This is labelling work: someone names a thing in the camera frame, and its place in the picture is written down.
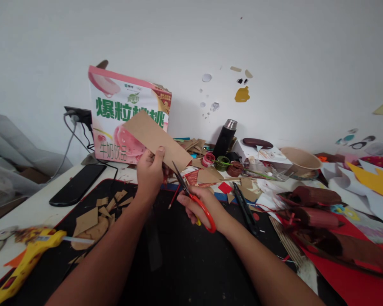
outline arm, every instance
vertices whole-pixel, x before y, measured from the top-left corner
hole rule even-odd
[[[138,191],[113,228],[61,283],[47,306],[115,305],[131,268],[136,245],[163,181],[164,148],[147,150],[137,167]]]
[[[265,305],[324,305],[290,268],[231,217],[211,192],[194,186],[189,186],[189,190],[202,200],[217,230],[233,245]],[[197,215],[203,224],[210,226],[203,210],[184,193],[177,200],[186,207],[192,223],[197,221]]]

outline red scissors handle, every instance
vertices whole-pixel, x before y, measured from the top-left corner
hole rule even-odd
[[[198,197],[196,197],[195,195],[192,195],[191,193],[189,194],[189,197],[190,199],[192,199],[194,202],[196,202],[197,204],[199,204],[199,206],[201,207],[201,209],[204,211],[207,219],[209,220],[210,222],[210,227],[211,228],[208,228],[207,226],[206,229],[210,232],[210,233],[214,233],[216,231],[216,224],[214,223],[214,219],[213,217],[210,215],[210,212],[209,210],[206,208],[206,206],[203,204],[202,201],[200,201],[200,199]]]

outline silver bottle cap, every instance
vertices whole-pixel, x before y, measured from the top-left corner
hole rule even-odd
[[[232,120],[232,119],[227,119],[226,124],[223,126],[229,130],[236,130],[237,129],[237,121]]]

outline scissors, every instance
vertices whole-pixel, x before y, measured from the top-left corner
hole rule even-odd
[[[214,233],[216,231],[216,224],[214,223],[213,217],[210,215],[209,211],[207,210],[207,208],[203,204],[203,202],[200,201],[200,199],[198,197],[196,197],[195,195],[192,195],[190,193],[189,189],[187,188],[186,183],[184,182],[182,176],[180,175],[179,169],[176,167],[176,164],[174,162],[173,162],[173,165],[174,165],[174,167],[176,169],[176,172],[174,174],[176,175],[176,178],[179,181],[179,184],[182,185],[184,192],[186,193],[186,195],[190,199],[192,199],[194,202],[196,202],[201,207],[201,209],[204,211],[207,219],[209,220],[211,228],[206,227],[206,229],[210,233]],[[199,218],[197,216],[196,216],[196,218],[197,218],[197,224],[200,226],[201,225],[201,221],[199,220]]]

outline black cutting mat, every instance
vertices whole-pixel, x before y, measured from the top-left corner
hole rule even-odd
[[[57,230],[65,230],[71,236],[75,219],[93,209],[98,198],[110,195],[111,183],[109,179],[100,182],[60,222]],[[137,185],[116,181],[112,189],[112,194],[126,190],[128,194],[121,200],[124,201],[135,196]],[[177,201],[167,210],[173,195],[173,191],[161,190],[154,204],[163,264],[151,272],[147,237],[143,230],[118,305],[156,302],[166,305],[260,305],[249,276],[231,244],[218,232],[211,234],[204,226],[192,226],[184,207]],[[226,210],[244,224],[239,206],[232,204]],[[121,208],[111,213],[119,217]],[[260,241],[274,254],[285,257],[286,250],[268,214],[259,215],[258,226],[265,231],[260,232]],[[62,282],[69,268],[68,262],[82,252],[75,251],[67,242],[47,250],[18,294],[3,305],[43,305]],[[295,270],[294,264],[287,264]],[[326,284],[323,287],[330,300],[333,298],[332,289]]]

